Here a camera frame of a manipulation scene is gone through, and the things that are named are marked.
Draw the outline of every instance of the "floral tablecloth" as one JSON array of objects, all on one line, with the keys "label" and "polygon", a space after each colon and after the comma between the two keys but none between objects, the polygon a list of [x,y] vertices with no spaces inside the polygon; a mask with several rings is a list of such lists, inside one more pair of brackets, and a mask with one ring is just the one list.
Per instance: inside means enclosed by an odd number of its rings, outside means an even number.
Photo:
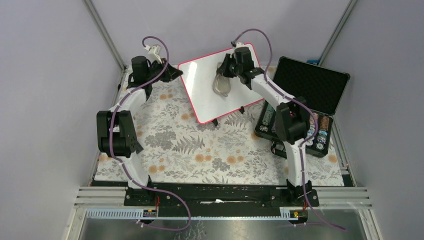
[{"label": "floral tablecloth", "polygon": [[[120,99],[128,92],[123,84]],[[264,102],[245,107],[213,123],[198,124],[180,78],[153,84],[148,101],[133,117],[144,150],[142,165],[154,182],[285,185],[285,158],[271,153],[271,142],[254,134]],[[315,186],[343,186],[337,154],[330,140],[328,155],[306,155]],[[94,180],[126,181],[118,163],[98,157]]]}]

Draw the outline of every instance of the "poker chip set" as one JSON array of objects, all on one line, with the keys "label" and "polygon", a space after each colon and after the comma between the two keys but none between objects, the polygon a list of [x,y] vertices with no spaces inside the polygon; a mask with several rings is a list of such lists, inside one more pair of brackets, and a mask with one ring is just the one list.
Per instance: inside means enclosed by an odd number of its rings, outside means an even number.
[{"label": "poker chip set", "polygon": [[[322,158],[328,154],[333,125],[332,116],[349,81],[349,74],[328,68],[281,57],[278,62],[273,82],[295,97],[304,97],[306,105],[317,119],[318,132],[306,142],[306,153]],[[273,142],[271,151],[286,158],[284,145],[278,139],[275,125],[276,111],[265,101],[259,120],[255,127],[258,137]],[[312,116],[307,136],[314,134],[315,126]]]}]

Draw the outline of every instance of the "gray wall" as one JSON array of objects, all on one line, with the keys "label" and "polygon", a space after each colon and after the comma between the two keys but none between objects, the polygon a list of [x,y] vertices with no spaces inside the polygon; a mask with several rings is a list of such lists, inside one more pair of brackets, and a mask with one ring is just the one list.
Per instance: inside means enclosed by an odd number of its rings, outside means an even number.
[{"label": "gray wall", "polygon": [[57,240],[120,70],[81,0],[2,0],[0,19],[0,239]]},{"label": "gray wall", "polygon": [[[274,63],[281,56],[299,60],[320,57],[349,0],[94,0],[102,20],[129,64],[145,54],[142,39],[154,35],[168,45],[178,64],[231,47],[243,30],[259,28],[273,44]],[[269,61],[267,41],[258,32],[251,42],[259,61]]]},{"label": "gray wall", "polygon": [[352,75],[337,110],[384,239],[422,238],[424,1],[359,1],[324,66]]}]

